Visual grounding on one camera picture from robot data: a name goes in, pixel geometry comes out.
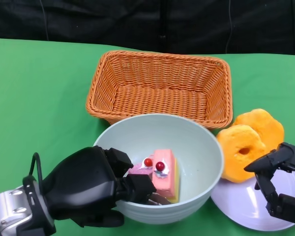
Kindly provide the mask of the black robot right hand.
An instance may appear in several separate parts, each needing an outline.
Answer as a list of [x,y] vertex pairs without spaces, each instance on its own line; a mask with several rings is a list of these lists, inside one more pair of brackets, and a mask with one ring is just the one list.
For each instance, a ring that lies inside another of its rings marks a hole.
[[271,182],[277,170],[295,171],[295,146],[280,143],[277,149],[251,162],[244,170],[255,174],[255,189],[261,190],[265,197],[270,216],[295,223],[295,197],[278,194]]

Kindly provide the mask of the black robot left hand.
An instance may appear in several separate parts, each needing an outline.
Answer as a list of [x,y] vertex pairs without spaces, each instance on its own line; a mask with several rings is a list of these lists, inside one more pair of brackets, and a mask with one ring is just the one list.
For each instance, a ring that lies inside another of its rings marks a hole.
[[132,167],[128,155],[114,148],[93,146],[70,155],[43,180],[50,216],[80,227],[122,226],[124,215],[114,210],[116,203],[146,204],[156,192],[149,176],[127,173]]

